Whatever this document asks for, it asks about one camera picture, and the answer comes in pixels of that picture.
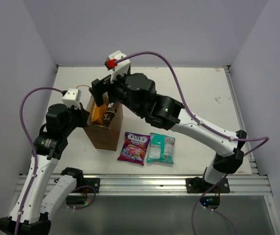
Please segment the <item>orange Kettle chips bag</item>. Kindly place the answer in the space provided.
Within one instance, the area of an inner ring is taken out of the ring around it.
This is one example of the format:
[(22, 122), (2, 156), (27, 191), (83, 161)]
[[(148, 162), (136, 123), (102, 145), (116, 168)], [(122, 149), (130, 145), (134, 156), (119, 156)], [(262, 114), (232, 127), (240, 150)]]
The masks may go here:
[(103, 126), (104, 115), (107, 111), (107, 105), (103, 104), (100, 107), (94, 103), (91, 108), (91, 123), (93, 125)]

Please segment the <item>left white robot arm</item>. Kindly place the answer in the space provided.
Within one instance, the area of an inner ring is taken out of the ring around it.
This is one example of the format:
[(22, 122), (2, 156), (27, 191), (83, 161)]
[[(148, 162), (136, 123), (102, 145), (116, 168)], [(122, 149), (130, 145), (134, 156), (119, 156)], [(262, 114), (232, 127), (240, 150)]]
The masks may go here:
[(85, 186), (80, 169), (65, 168), (56, 185), (46, 192), (51, 175), (66, 148), (68, 136), (77, 127), (86, 127), (89, 112), (83, 107), (68, 108), (64, 104), (51, 105), (46, 123), (34, 141), (36, 154), (31, 158), (25, 184), (13, 210), (0, 218), (0, 230), (7, 235), (47, 235), (51, 220), (66, 197), (80, 192)]

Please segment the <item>brown paper bag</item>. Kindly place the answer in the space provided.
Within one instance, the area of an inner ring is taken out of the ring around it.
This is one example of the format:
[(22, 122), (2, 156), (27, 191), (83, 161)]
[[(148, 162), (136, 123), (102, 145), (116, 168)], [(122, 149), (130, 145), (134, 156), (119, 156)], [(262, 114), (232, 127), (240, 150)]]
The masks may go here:
[[(107, 93), (103, 95), (104, 104), (109, 105)], [(119, 107), (116, 116), (112, 120), (109, 127), (93, 125), (91, 123), (91, 108), (95, 103), (91, 96), (87, 104), (86, 110), (90, 113), (87, 120), (87, 127), (84, 128), (86, 135), (96, 149), (116, 151), (123, 121), (122, 104)]]

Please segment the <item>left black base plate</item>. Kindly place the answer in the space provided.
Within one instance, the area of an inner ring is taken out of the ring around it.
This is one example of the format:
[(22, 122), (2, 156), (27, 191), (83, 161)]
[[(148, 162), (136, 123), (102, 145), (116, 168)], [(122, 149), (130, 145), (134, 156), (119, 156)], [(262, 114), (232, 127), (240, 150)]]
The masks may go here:
[[(101, 180), (100, 178), (93, 178), (93, 177), (83, 178), (83, 185), (90, 186), (95, 189), (96, 193), (99, 193)], [(90, 188), (84, 188), (81, 191), (84, 194), (94, 193), (94, 191)]]

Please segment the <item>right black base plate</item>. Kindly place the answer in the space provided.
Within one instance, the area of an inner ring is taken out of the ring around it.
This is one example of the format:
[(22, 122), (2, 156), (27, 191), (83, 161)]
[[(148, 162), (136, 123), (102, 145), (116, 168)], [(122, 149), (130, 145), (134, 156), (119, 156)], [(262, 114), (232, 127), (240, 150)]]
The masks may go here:
[[(187, 193), (204, 193), (210, 189), (213, 184), (207, 183), (203, 178), (193, 177), (185, 179)], [(225, 178), (220, 184), (208, 193), (230, 193), (229, 182)]]

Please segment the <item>aluminium mounting rail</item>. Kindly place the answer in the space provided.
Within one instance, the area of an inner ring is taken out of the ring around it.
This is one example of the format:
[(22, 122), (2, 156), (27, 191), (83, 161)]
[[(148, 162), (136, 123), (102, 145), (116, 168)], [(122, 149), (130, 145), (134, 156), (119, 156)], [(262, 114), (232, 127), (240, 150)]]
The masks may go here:
[[(127, 175), (85, 174), (85, 179), (98, 178), (99, 195), (102, 196), (182, 196), (188, 193), (186, 179), (194, 175)], [(230, 193), (226, 196), (269, 196), (271, 186), (266, 176), (231, 175), (228, 177)]]

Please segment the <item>purple Fox's candy bag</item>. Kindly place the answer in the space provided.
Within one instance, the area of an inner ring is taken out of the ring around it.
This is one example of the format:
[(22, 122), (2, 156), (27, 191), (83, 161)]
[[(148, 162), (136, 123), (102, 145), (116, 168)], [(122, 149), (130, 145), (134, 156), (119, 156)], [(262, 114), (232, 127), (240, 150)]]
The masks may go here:
[(144, 166), (149, 142), (149, 135), (125, 132), (125, 142), (117, 160)]

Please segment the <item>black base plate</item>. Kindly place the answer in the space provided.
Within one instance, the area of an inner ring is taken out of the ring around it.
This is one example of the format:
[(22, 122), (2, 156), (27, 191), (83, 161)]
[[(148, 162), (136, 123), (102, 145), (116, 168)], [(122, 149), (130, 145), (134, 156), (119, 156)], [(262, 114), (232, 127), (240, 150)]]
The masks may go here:
[[(101, 180), (100, 178), (93, 178), (93, 177), (83, 178), (83, 185), (90, 186), (95, 189), (96, 193), (99, 193)], [(94, 193), (94, 191), (90, 188), (84, 188), (81, 191), (84, 194)]]
[[(203, 178), (193, 177), (185, 179), (187, 193), (204, 193), (210, 189), (213, 184), (207, 183)], [(230, 193), (229, 182), (225, 178), (220, 184), (208, 193)]]

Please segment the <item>brown Kettle sea salt chips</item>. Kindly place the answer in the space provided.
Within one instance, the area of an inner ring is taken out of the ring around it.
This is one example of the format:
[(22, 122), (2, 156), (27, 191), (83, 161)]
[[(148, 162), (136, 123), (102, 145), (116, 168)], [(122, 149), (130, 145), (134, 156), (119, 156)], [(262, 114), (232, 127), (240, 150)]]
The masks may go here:
[(106, 111), (104, 113), (104, 116), (103, 116), (103, 126), (105, 126), (105, 127), (109, 127), (110, 126), (112, 120), (116, 116), (118, 107), (119, 107), (119, 103), (118, 102), (109, 103), (109, 105), (107, 106), (107, 109), (106, 109)]

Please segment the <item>teal candy bag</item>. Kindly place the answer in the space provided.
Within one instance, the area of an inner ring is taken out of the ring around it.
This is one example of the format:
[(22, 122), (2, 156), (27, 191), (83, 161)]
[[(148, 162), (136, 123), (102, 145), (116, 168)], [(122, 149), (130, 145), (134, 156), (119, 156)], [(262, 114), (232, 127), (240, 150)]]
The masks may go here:
[(175, 140), (175, 138), (167, 135), (150, 133), (150, 147), (147, 163), (159, 162), (174, 164), (173, 155)]

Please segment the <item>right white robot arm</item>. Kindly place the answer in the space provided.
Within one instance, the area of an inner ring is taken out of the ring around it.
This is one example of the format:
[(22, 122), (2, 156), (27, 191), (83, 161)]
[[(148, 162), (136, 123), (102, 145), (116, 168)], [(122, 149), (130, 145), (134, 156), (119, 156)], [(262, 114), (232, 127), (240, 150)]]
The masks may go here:
[(215, 156), (204, 172), (201, 186), (213, 192), (226, 174), (234, 174), (243, 163), (243, 144), (246, 132), (224, 130), (206, 120), (189, 115), (184, 105), (156, 92), (155, 82), (142, 73), (119, 75), (113, 82), (110, 76), (91, 83), (90, 92), (98, 106), (103, 105), (103, 94), (120, 102), (151, 126), (184, 134), (215, 151)]

